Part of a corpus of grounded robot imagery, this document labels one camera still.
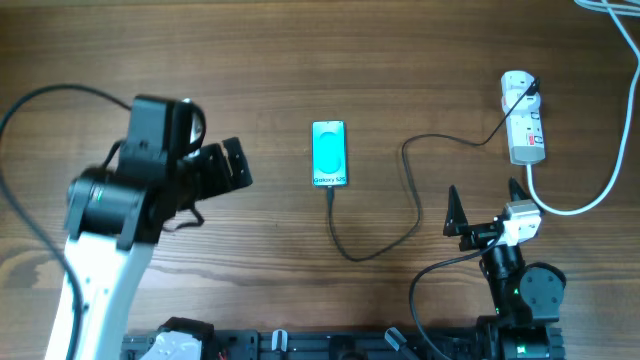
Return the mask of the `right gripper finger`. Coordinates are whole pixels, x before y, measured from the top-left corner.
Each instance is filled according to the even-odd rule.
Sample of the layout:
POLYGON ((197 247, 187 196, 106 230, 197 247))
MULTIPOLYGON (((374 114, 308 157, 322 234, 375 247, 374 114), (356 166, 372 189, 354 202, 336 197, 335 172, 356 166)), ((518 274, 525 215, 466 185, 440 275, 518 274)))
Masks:
POLYGON ((466 218, 459 193, 455 185, 449 187, 448 207, 443 228, 443 235, 447 237, 461 236, 468 232, 469 224, 466 218))
POLYGON ((509 195, 512 202, 529 200, 529 194, 522 188, 518 181, 511 177, 508 181, 509 195))

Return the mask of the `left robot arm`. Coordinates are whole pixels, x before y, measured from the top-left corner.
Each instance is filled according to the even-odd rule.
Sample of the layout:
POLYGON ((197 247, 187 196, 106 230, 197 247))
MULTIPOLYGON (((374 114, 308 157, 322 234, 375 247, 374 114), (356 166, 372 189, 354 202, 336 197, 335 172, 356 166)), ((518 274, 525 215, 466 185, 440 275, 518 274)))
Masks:
POLYGON ((68 189, 65 278, 48 359, 116 359, 130 308, 165 224, 201 200, 251 185, 238 138, 204 144, 201 108, 135 97, 116 168, 87 168, 68 189))

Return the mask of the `Galaxy smartphone cyan screen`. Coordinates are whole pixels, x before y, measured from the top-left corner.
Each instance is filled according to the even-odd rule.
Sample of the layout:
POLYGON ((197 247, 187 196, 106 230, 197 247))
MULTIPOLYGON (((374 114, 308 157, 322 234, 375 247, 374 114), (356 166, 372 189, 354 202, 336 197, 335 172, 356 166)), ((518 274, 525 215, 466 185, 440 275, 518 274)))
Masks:
POLYGON ((346 186, 346 126, 342 120, 315 121, 311 127, 312 183, 316 187, 346 186))

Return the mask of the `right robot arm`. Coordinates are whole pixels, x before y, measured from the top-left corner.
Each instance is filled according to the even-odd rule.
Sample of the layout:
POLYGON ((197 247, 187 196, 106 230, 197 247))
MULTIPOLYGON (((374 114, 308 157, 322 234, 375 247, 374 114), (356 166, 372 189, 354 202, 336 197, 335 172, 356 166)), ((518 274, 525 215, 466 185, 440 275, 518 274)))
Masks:
POLYGON ((455 186, 449 187, 443 234, 460 238, 459 249, 478 250, 480 269, 495 307, 476 322, 480 359, 564 359, 559 321, 567 279, 543 262, 526 263, 520 248, 537 236, 543 211, 515 179, 510 201, 487 223, 468 222, 455 186))

